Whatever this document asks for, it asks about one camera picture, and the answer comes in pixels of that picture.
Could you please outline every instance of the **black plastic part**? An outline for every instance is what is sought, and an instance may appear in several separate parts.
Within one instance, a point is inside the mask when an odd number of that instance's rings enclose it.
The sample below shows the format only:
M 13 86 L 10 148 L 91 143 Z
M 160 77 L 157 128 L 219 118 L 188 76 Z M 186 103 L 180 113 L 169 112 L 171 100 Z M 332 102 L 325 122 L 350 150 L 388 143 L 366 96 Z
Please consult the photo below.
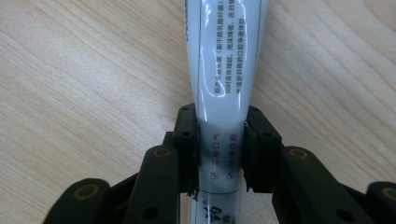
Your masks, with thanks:
M 366 211 L 372 215 L 375 223 L 395 223 L 396 220 L 396 184 L 374 182 L 366 193 Z
M 281 223 L 374 223 L 310 151 L 283 148 L 279 170 L 273 204 Z
M 247 190 L 272 193 L 277 176 L 276 164 L 282 137 L 270 121 L 256 107 L 247 112 L 242 168 Z
M 178 223 L 178 184 L 177 150 L 164 145 L 149 149 L 134 183 L 123 223 Z
M 84 179 L 70 186 L 50 209 L 44 224 L 104 223 L 110 187 L 101 179 Z
M 177 149 L 179 156 L 180 192 L 187 192 L 188 196 L 197 195 L 199 190 L 199 132 L 195 105 L 185 105 L 178 110 L 177 121 L 172 136 L 172 146 Z
M 396 223 L 396 184 L 363 194 L 338 183 L 317 157 L 284 147 L 256 107 L 247 114 L 242 165 L 247 189 L 273 192 L 279 223 Z M 44 224 L 179 223 L 179 193 L 197 196 L 199 134 L 194 105 L 180 108 L 173 132 L 149 149 L 139 174 L 110 188 L 84 179 L 67 189 Z
M 132 175 L 110 189 L 106 202 L 108 215 L 105 217 L 105 223 L 122 223 L 137 176 L 138 174 Z

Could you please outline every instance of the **metal screw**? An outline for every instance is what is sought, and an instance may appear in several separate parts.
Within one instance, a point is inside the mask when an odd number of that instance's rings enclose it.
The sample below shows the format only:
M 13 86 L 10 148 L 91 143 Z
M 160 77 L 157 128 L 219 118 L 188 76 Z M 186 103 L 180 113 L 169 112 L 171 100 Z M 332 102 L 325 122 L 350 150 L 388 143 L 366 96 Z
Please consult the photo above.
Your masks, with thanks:
M 167 148 L 158 148 L 154 151 L 154 156 L 158 158 L 165 158 L 171 154 L 171 151 Z
M 305 159 L 308 157 L 308 154 L 306 154 L 306 152 L 304 152 L 300 149 L 297 149 L 297 148 L 291 149 L 289 151 L 289 154 L 293 157 L 298 157 L 300 159 Z
M 99 186 L 95 184 L 86 184 L 76 189 L 73 196 L 79 201 L 85 201 L 95 196 L 98 192 Z
M 396 201 L 396 189 L 394 188 L 383 188 L 382 193 L 387 196 L 388 198 Z

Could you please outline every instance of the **wood grain surface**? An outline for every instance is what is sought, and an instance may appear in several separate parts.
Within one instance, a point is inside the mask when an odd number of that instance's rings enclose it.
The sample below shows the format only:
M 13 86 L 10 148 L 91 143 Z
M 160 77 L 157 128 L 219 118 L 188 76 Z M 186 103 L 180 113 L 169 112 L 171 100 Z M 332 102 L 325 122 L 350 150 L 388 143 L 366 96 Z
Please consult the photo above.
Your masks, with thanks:
M 0 1 L 0 223 L 41 223 L 74 182 L 138 171 L 192 103 L 183 13 Z M 251 104 L 340 182 L 396 182 L 396 1 L 271 0 Z M 240 223 L 277 223 L 271 196 L 244 192 Z

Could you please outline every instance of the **tube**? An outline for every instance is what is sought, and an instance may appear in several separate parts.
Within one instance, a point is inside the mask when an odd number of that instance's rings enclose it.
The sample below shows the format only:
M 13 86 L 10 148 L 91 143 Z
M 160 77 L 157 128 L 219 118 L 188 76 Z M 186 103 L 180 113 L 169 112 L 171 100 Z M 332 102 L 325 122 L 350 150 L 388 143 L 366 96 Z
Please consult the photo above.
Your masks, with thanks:
M 245 119 L 268 0 L 185 0 L 191 87 L 201 142 L 190 224 L 237 223 Z

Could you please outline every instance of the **table surface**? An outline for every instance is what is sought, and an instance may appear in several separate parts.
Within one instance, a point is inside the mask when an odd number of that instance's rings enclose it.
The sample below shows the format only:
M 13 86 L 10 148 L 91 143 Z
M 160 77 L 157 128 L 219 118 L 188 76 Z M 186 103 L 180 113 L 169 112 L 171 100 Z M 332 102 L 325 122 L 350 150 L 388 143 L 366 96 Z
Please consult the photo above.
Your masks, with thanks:
M 40 223 L 74 182 L 139 170 L 193 101 L 183 13 L 181 0 L 0 2 L 0 223 Z M 272 0 L 251 104 L 340 182 L 396 182 L 395 46 L 393 0 Z M 241 223 L 276 223 L 271 196 L 244 192 Z

